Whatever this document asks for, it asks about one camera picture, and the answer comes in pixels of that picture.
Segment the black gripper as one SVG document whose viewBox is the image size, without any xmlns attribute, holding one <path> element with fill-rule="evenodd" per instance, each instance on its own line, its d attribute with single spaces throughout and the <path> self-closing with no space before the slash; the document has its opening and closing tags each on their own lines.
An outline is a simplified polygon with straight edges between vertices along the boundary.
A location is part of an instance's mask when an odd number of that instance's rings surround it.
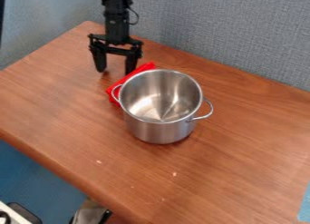
<svg viewBox="0 0 310 224">
<path fill-rule="evenodd" d="M 90 34 L 90 51 L 94 55 L 97 70 L 103 73 L 108 69 L 108 54 L 126 56 L 125 74 L 137 68 L 138 59 L 142 57 L 142 42 L 130 37 L 129 12 L 114 14 L 106 12 L 106 33 Z"/>
</svg>

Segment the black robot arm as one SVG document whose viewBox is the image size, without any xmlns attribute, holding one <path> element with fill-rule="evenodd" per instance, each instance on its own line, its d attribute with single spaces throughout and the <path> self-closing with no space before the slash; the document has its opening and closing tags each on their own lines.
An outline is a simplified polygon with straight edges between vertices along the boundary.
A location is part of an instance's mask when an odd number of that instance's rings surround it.
<svg viewBox="0 0 310 224">
<path fill-rule="evenodd" d="M 126 57 L 125 74 L 137 68 L 138 59 L 142 57 L 144 42 L 130 36 L 130 12 L 133 0 L 102 0 L 106 6 L 106 33 L 90 34 L 89 49 L 93 53 L 97 70 L 103 73 L 108 69 L 108 54 Z"/>
</svg>

